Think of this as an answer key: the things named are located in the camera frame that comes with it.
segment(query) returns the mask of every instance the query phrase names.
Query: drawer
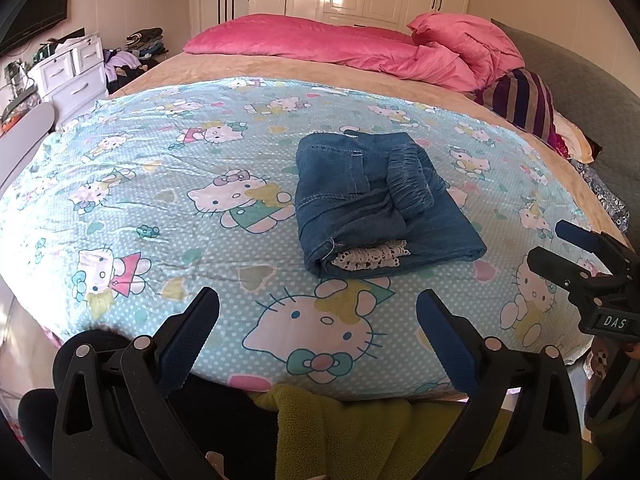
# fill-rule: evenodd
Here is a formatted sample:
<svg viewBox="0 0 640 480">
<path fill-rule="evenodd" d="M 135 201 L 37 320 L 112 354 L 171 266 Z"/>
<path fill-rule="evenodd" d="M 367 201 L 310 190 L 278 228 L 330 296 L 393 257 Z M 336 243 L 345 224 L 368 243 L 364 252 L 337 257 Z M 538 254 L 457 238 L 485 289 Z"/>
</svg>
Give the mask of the drawer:
<svg viewBox="0 0 640 480">
<path fill-rule="evenodd" d="M 48 94 L 74 76 L 71 53 L 65 52 L 40 66 L 40 95 Z"/>
<path fill-rule="evenodd" d="M 322 19 L 329 25 L 350 25 L 351 27 L 379 27 L 396 30 L 397 23 L 383 22 L 382 20 L 372 20 L 370 18 L 361 18 L 359 16 L 349 16 L 348 14 L 329 14 L 324 13 Z"/>
<path fill-rule="evenodd" d="M 102 44 L 100 39 L 92 36 L 74 45 L 71 54 L 74 58 L 76 74 L 81 74 L 92 66 L 102 62 Z"/>
<path fill-rule="evenodd" d="M 78 110 L 91 108 L 96 99 L 104 98 L 107 84 L 102 63 L 76 76 L 62 88 L 46 97 L 56 108 L 56 124 L 63 123 Z"/>
</svg>

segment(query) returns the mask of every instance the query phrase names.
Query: blue gripper pad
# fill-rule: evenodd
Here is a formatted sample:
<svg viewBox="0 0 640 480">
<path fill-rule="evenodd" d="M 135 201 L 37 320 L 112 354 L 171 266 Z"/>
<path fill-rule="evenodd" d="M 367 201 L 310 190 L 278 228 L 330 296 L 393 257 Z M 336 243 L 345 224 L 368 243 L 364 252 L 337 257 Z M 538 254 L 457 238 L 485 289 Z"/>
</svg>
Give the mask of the blue gripper pad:
<svg viewBox="0 0 640 480">
<path fill-rule="evenodd" d="M 556 224 L 556 235 L 590 253 L 596 253 L 600 248 L 599 236 L 596 233 L 582 229 L 566 220 Z"/>
<path fill-rule="evenodd" d="M 175 325 L 168 325 L 174 331 L 173 337 L 158 359 L 157 384 L 163 396 L 182 387 L 219 314 L 220 302 L 216 291 L 204 287 L 187 310 L 165 321 Z"/>
<path fill-rule="evenodd" d="M 478 389 L 475 349 L 481 336 L 466 318 L 452 315 L 430 288 L 418 295 L 415 313 L 453 387 L 471 397 Z"/>
</svg>

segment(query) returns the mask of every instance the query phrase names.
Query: denim fabric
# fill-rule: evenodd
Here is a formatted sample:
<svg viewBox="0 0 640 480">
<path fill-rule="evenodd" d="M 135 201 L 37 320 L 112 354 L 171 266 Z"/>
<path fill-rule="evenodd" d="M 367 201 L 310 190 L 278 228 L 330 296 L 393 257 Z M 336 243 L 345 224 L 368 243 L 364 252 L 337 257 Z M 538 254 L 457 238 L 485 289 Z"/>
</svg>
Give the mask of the denim fabric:
<svg viewBox="0 0 640 480">
<path fill-rule="evenodd" d="M 316 133 L 298 145 L 295 204 L 305 267 L 319 277 L 370 278 L 475 260 L 484 242 L 406 133 Z M 338 253 L 406 240 L 397 267 L 346 270 Z"/>
</svg>

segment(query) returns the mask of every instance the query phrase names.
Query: purple clothing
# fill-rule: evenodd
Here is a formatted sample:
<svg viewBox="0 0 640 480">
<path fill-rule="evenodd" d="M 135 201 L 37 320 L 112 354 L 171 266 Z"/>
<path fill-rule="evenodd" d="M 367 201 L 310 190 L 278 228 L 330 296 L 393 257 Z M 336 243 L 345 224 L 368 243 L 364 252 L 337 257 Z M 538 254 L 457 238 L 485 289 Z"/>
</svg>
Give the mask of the purple clothing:
<svg viewBox="0 0 640 480">
<path fill-rule="evenodd" d="M 538 74 L 516 68 L 476 91 L 473 99 L 568 158 L 564 141 L 556 134 L 551 91 Z"/>
<path fill-rule="evenodd" d="M 129 66 L 130 68 L 138 68 L 141 65 L 140 60 L 130 52 L 117 52 L 111 59 L 104 63 L 104 71 L 107 74 L 107 81 L 116 81 L 116 67 Z"/>
</svg>

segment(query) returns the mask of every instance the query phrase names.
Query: wall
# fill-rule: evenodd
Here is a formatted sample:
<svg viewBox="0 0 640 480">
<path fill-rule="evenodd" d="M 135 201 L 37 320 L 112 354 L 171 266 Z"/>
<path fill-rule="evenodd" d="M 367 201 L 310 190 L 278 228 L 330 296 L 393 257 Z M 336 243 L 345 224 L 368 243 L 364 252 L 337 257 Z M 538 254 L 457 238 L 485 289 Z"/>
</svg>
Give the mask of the wall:
<svg viewBox="0 0 640 480">
<path fill-rule="evenodd" d="M 191 37 L 190 0 L 69 0 L 66 20 L 0 58 L 0 86 L 4 84 L 4 67 L 8 62 L 31 59 L 41 42 L 60 38 L 80 27 L 87 33 L 98 32 L 105 48 L 124 46 L 127 35 L 140 28 L 162 27 L 164 43 L 172 56 L 181 52 Z M 0 93 L 0 110 L 9 97 L 8 92 Z"/>
<path fill-rule="evenodd" d="M 469 0 L 467 12 L 573 50 L 640 95 L 640 52 L 608 0 Z"/>
</svg>

